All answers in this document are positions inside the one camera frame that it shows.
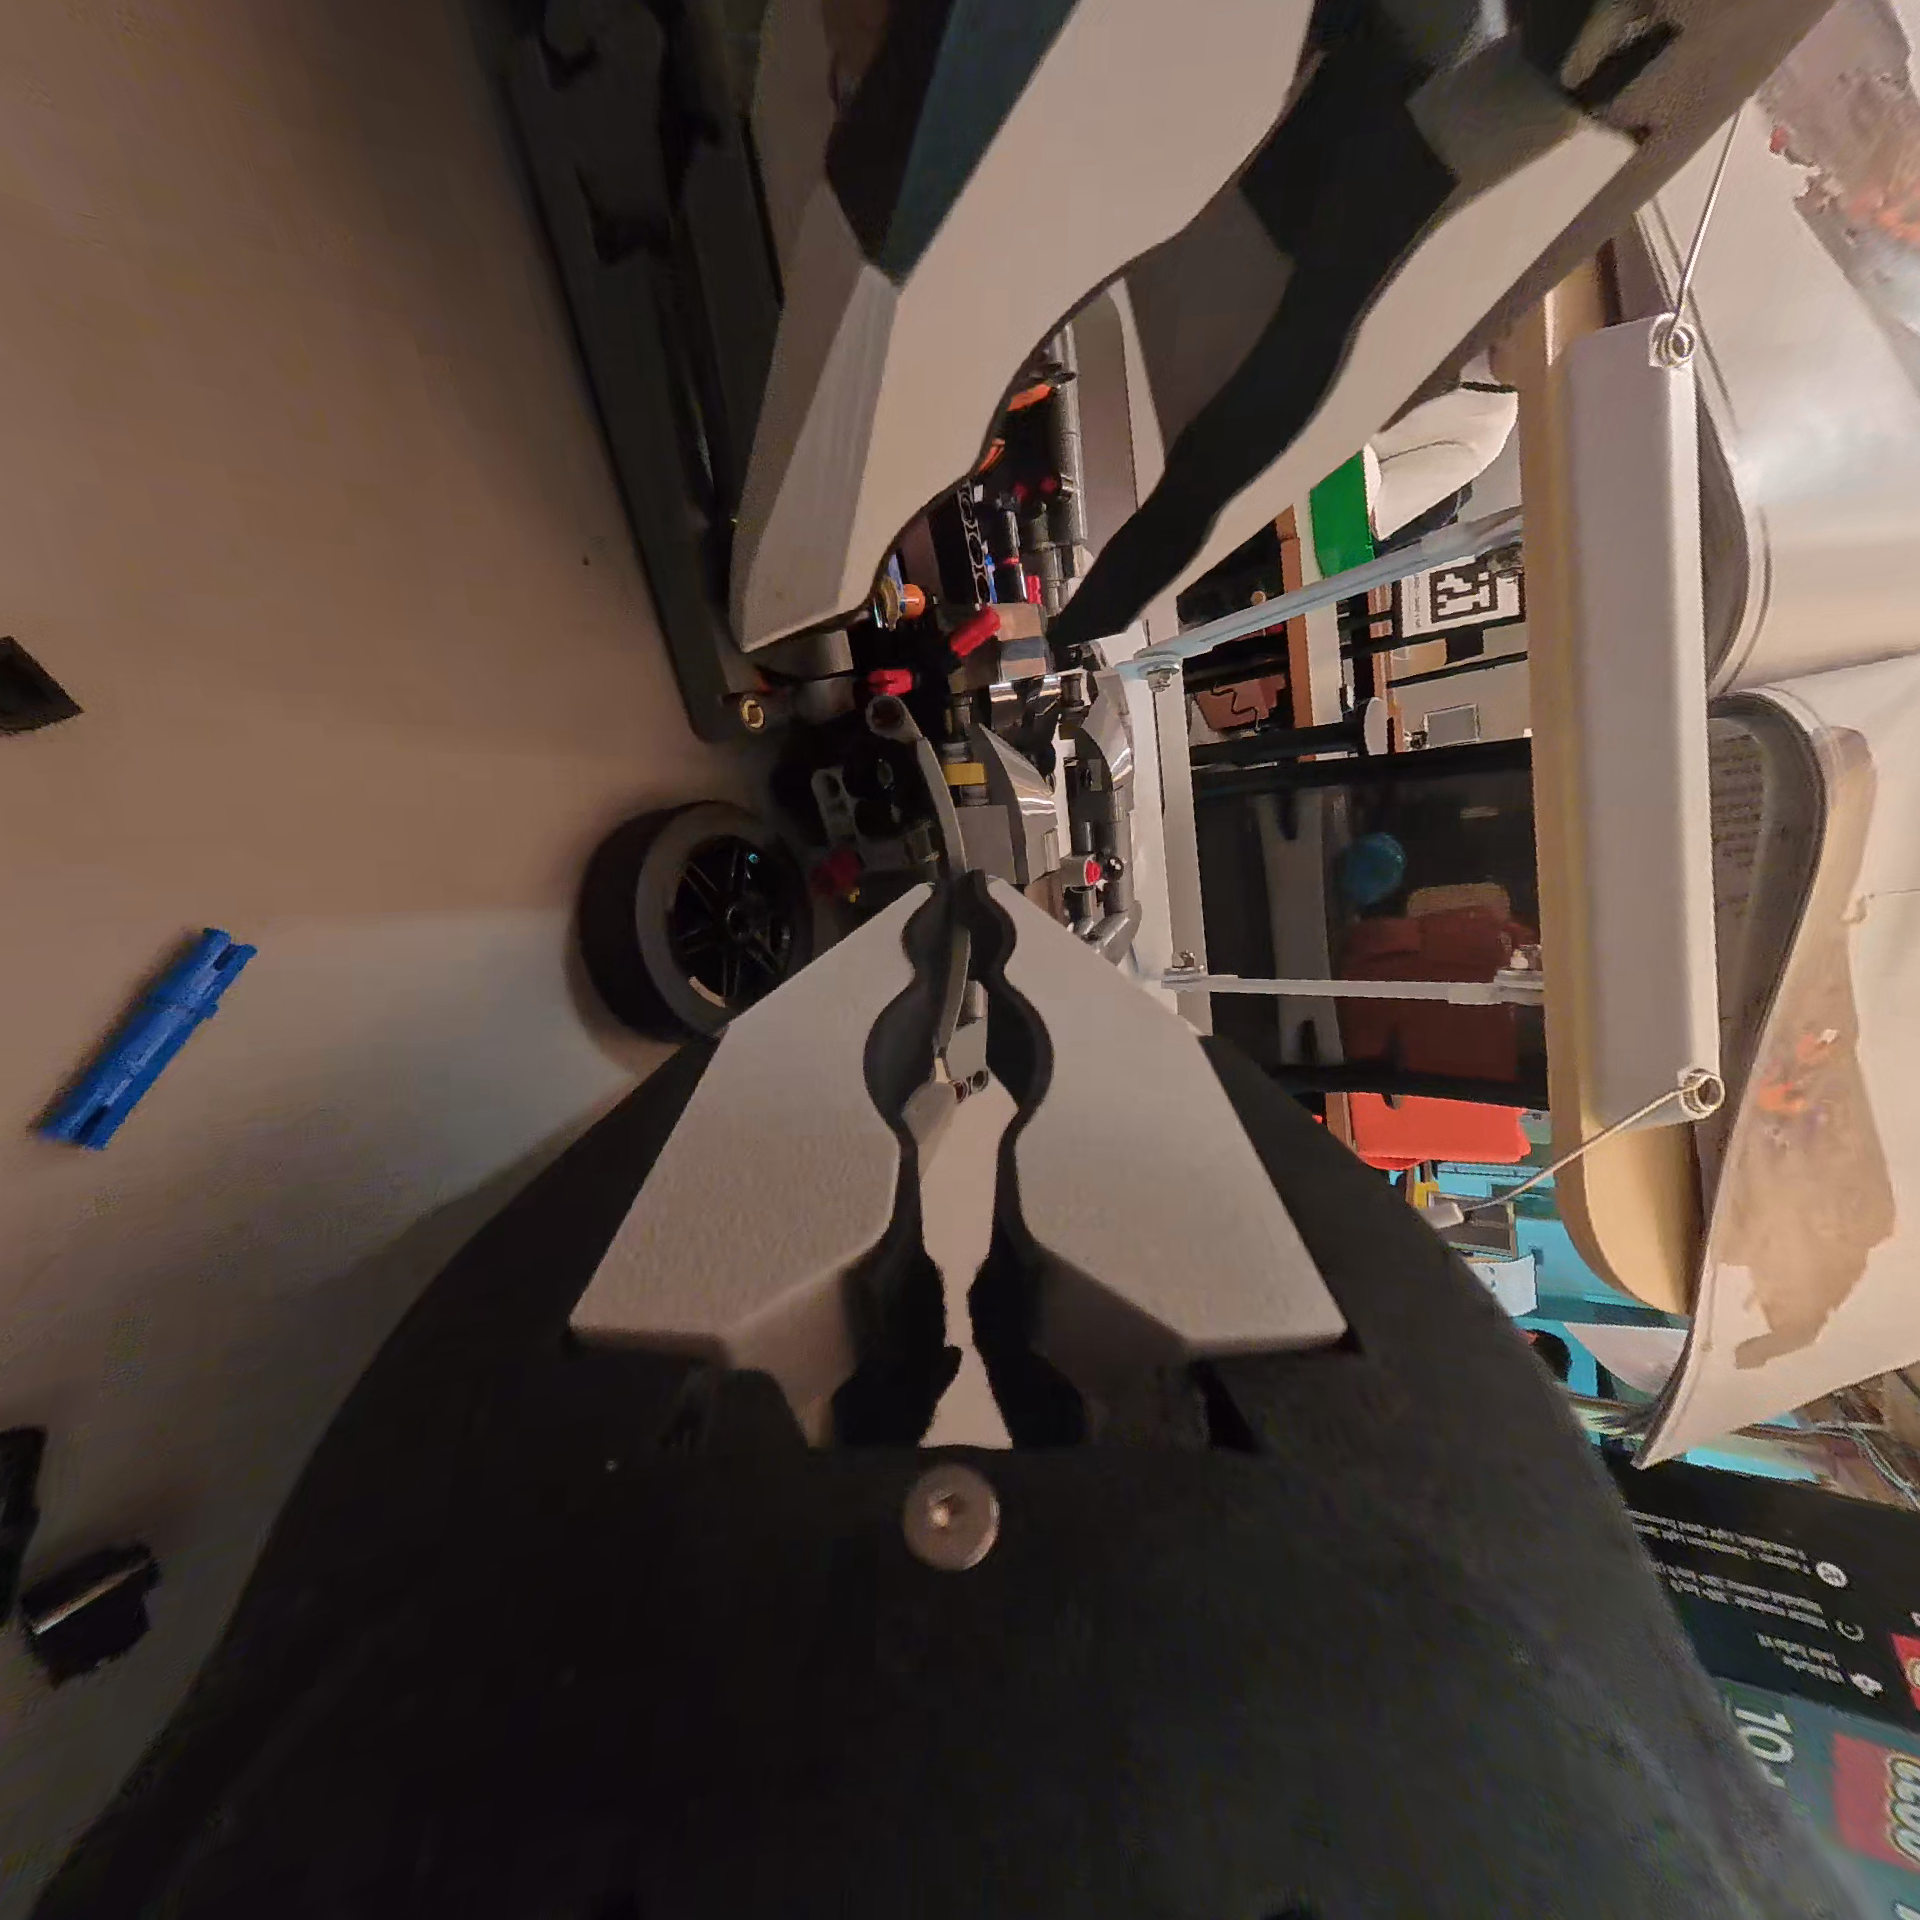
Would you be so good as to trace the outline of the black shelf unit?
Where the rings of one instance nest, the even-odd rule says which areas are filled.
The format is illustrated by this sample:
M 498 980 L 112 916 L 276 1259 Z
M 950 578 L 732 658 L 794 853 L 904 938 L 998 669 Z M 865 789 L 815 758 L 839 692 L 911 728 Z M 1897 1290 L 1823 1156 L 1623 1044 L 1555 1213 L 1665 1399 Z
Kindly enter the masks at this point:
M 1548 1056 L 1515 1088 L 1346 1063 L 1343 1002 L 1449 1002 L 1448 984 L 1496 980 L 1542 946 L 1529 743 L 1510 738 L 1386 754 L 1282 754 L 1250 736 L 1191 752 L 1195 853 L 1208 968 L 1241 980 L 1290 978 L 1297 991 L 1209 991 L 1216 1035 L 1294 1093 L 1462 1096 L 1542 1111 Z M 1366 832 L 1393 832 L 1408 854 L 1403 886 L 1354 911 L 1337 893 L 1337 854 Z M 1337 976 L 1343 932 L 1358 918 L 1490 906 L 1538 931 L 1490 980 Z

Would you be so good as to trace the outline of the green box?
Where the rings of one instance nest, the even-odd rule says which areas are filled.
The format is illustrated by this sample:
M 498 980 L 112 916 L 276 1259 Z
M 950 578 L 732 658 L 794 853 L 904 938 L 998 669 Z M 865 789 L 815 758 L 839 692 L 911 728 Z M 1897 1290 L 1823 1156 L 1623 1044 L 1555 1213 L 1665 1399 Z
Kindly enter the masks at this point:
M 1374 450 L 1361 447 L 1307 495 L 1312 558 L 1322 578 L 1377 560 Z

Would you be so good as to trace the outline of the lego instruction booklet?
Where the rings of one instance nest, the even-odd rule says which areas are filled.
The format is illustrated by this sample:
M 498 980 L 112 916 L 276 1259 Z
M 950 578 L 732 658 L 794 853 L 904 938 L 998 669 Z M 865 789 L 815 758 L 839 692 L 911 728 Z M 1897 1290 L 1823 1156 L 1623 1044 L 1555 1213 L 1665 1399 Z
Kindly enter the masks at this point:
M 1915 1376 L 1915 60 L 1915 4 L 1832 4 L 1720 157 L 1640 212 L 1659 295 L 1706 230 L 1688 323 L 1726 1082 L 1647 1466 Z

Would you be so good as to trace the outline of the cluster of small lego connectors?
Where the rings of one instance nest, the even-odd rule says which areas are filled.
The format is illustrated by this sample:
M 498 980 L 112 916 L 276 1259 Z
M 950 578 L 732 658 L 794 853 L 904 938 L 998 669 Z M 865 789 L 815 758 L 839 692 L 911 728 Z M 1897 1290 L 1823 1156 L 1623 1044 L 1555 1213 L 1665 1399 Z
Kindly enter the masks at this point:
M 2 1627 L 15 1627 L 63 1687 L 126 1656 L 150 1635 L 160 1560 L 144 1542 L 116 1542 L 27 1581 L 43 1451 L 47 1428 L 2 1428 Z

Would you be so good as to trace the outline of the grey lego car model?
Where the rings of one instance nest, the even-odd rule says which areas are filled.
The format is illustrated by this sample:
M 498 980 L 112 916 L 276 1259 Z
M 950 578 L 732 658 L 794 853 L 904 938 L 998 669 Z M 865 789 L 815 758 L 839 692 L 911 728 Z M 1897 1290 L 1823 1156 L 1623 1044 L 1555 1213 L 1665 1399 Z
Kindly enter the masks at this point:
M 736 504 L 782 307 L 750 118 L 766 6 L 498 6 L 521 167 L 689 719 L 779 747 L 774 819 L 658 806 L 587 858 L 580 966 L 648 1040 L 716 1040 L 803 971 L 819 888 L 858 911 L 930 877 L 928 790 L 868 728 L 872 696 L 904 696 L 985 866 L 1031 843 L 1000 767 L 1031 763 L 1052 805 L 1052 754 L 1107 667 L 1098 639 L 1049 626 L 1090 564 L 1078 453 L 1040 438 L 1048 415 L 1072 418 L 1072 318 L 855 612 L 756 654 L 736 642 Z

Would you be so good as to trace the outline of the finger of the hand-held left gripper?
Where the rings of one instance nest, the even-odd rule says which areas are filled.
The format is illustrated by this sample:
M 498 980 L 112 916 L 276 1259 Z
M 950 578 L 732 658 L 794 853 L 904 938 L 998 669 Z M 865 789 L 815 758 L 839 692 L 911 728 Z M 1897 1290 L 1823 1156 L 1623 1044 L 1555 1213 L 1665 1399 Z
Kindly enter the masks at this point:
M 745 654 L 855 612 L 900 531 L 975 470 L 1028 357 L 1156 246 L 1078 286 L 1072 269 L 1120 239 L 1122 207 L 1082 202 L 1072 236 L 1068 188 L 1031 182 L 1022 224 L 993 224 L 1009 186 L 998 149 L 904 279 L 815 206 L 736 504 L 729 623 Z
M 1118 636 L 1343 466 L 1634 152 L 1529 63 L 1314 63 L 1122 279 L 1164 469 L 1052 636 Z

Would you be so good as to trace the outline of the blue lego pin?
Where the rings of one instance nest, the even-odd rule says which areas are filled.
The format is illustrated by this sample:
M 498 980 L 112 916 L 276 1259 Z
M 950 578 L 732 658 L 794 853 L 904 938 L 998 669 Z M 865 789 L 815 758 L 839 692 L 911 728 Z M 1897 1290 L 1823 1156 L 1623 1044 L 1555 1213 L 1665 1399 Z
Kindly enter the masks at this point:
M 38 1118 L 38 1139 L 107 1149 L 255 959 L 256 946 L 236 941 L 222 928 L 186 941 L 137 990 L 112 1034 Z

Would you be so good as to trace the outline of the black lego set box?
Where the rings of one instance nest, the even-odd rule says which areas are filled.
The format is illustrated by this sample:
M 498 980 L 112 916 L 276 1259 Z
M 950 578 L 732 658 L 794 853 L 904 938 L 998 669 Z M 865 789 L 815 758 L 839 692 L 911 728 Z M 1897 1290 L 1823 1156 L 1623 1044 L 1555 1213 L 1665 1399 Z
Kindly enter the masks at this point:
M 1915 1918 L 1915 1512 L 1800 1479 L 1601 1455 L 1746 1752 L 1871 1915 Z

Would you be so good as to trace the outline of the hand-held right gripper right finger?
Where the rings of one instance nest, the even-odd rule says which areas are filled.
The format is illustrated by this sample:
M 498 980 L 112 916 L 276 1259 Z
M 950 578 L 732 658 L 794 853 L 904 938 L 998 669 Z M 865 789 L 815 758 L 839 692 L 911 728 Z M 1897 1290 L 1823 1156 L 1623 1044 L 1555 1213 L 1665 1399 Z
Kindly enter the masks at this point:
M 1010 1444 L 1202 1444 L 1204 1371 L 1346 1315 L 1190 1021 L 1010 882 L 968 926 L 1015 1104 L 968 1296 Z

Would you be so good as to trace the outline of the small black lego bush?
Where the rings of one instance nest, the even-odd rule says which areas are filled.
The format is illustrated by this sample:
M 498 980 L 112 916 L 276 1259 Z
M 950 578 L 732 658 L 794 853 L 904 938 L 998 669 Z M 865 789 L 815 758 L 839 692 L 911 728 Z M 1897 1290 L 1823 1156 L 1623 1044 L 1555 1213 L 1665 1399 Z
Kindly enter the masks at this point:
M 30 650 L 4 636 L 0 639 L 2 667 L 2 736 L 27 736 L 80 717 L 86 709 L 63 683 L 30 654 Z

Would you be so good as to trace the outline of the orange box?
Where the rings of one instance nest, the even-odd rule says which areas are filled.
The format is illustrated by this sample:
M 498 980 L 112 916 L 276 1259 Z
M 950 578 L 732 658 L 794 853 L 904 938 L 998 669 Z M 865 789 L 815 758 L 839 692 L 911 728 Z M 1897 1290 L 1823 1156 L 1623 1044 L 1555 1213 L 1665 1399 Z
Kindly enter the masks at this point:
M 1529 1156 L 1523 1108 L 1434 1095 L 1351 1093 L 1346 1099 L 1354 1152 L 1378 1171 L 1518 1165 Z

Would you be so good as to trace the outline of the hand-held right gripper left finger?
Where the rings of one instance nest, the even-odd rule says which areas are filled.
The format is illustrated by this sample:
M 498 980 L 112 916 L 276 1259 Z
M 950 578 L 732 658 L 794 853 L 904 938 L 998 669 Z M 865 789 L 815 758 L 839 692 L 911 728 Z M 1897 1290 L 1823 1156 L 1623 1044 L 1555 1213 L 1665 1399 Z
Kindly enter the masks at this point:
M 919 1444 L 958 1370 L 923 1164 L 862 1071 L 914 884 L 732 1021 L 571 1307 L 594 1346 L 775 1381 L 854 1446 Z

